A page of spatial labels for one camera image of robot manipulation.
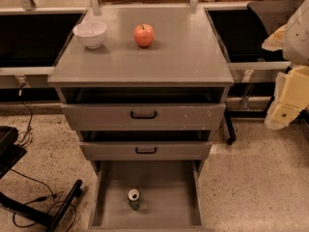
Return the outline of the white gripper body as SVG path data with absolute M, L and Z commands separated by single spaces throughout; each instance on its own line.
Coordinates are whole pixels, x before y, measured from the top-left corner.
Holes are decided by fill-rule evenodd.
M 271 130 L 287 127 L 309 105 L 309 67 L 295 65 L 275 80 L 274 101 L 267 110 L 265 125 Z

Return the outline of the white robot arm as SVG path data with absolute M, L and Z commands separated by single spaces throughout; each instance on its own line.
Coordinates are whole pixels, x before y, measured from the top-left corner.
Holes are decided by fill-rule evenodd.
M 292 69 L 275 80 L 274 101 L 267 110 L 266 126 L 287 127 L 309 105 L 309 0 L 304 0 L 288 22 L 272 33 L 262 49 L 281 49 Z

